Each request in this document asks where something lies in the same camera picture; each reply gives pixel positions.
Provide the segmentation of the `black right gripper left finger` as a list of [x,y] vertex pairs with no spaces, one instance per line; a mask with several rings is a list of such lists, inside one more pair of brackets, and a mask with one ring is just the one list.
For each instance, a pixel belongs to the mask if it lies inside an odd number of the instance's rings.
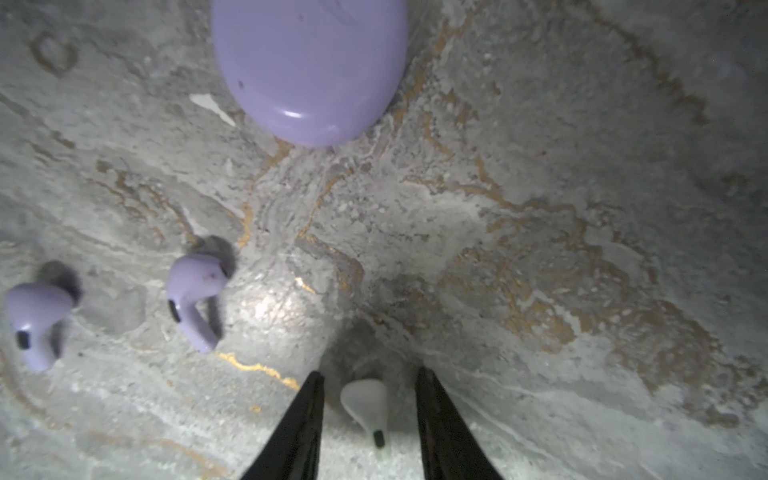
[[316,480],[324,414],[324,376],[312,371],[242,480]]

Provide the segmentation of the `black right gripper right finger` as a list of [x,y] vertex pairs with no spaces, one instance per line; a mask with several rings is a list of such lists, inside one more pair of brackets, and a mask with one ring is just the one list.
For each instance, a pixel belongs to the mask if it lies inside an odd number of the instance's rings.
[[433,370],[419,368],[415,391],[424,478],[502,480]]

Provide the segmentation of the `purple earbud charging case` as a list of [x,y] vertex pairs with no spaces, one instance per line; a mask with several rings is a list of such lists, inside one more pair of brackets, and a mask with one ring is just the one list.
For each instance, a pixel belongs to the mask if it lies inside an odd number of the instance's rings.
[[380,0],[219,0],[215,57],[259,126],[302,146],[352,140],[386,112],[404,75],[408,5]]

